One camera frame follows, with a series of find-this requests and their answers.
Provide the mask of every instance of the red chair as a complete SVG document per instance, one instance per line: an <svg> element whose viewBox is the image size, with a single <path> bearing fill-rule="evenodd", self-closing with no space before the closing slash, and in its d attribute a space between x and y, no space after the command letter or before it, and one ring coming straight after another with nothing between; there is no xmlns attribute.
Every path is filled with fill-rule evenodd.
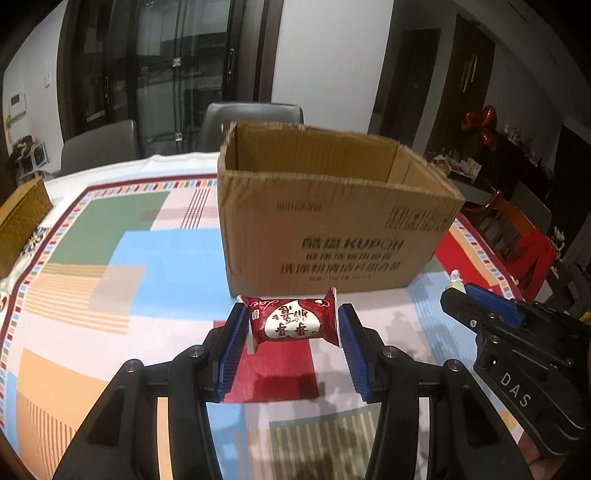
<svg viewBox="0 0 591 480"><path fill-rule="evenodd" d="M462 213L505 264L524 299L533 301L556 258L548 237L500 192L483 207Z"/></svg>

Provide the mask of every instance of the black chair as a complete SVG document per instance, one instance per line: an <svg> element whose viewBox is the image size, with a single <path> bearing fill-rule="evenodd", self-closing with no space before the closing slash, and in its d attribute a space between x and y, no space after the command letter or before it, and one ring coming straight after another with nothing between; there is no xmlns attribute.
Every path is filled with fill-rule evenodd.
<svg viewBox="0 0 591 480"><path fill-rule="evenodd" d="M298 105L287 103L216 102L203 117L199 142L200 152L217 152L222 146L230 123L235 120L304 123L304 112Z"/></svg>
<svg viewBox="0 0 591 480"><path fill-rule="evenodd" d="M123 120L69 139L61 151L59 176L139 158L135 121Z"/></svg>

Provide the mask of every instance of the red snack package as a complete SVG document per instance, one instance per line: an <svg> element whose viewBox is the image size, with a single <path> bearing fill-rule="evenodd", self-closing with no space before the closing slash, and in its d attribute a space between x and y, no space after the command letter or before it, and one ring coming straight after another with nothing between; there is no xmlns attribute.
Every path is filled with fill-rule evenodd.
<svg viewBox="0 0 591 480"><path fill-rule="evenodd" d="M323 299L270 299L238 296L248 308L250 328L246 339L248 353L263 342L287 342L323 338L339 346L336 288Z"/></svg>

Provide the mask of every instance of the red cloth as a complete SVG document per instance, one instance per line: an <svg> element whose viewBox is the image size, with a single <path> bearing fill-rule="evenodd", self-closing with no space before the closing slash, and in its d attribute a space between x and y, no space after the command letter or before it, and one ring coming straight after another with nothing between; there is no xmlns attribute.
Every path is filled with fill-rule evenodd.
<svg viewBox="0 0 591 480"><path fill-rule="evenodd" d="M525 301L534 301L556 259L556 253L550 239L539 230L534 230L519 240L507 258L507 270L520 283L531 272L531 281L521 290Z"/></svg>

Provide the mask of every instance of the table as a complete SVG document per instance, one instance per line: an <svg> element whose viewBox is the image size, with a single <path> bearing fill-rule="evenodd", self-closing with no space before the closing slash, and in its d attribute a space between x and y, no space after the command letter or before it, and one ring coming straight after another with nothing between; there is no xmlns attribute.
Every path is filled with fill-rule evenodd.
<svg viewBox="0 0 591 480"><path fill-rule="evenodd" d="M453 184L460 191L467 202L476 203L478 205L485 205L486 202L491 198L491 192L485 192L484 190L478 189L467 182L452 179Z"/></svg>
<svg viewBox="0 0 591 480"><path fill-rule="evenodd" d="M171 360L227 317L234 299L219 238L216 157L155 156L47 182L55 208L42 225L53 231L11 295L0 355L0 427L38 479L51 478L127 359L145 365ZM518 296L459 217L407 288L341 294L339 303L351 302L365 326L417 360L458 358L471 366L474 334L439 306L454 268L465 281ZM274 387L278 382L281 388ZM261 345L256 355L242 357L226 402L208 405L225 478L363 475L379 406L361 401L333 345ZM519 438L519 425L493 402ZM420 406L417 477L425 478L427 400ZM157 420L161 478L168 480L166 398L158 401Z"/></svg>

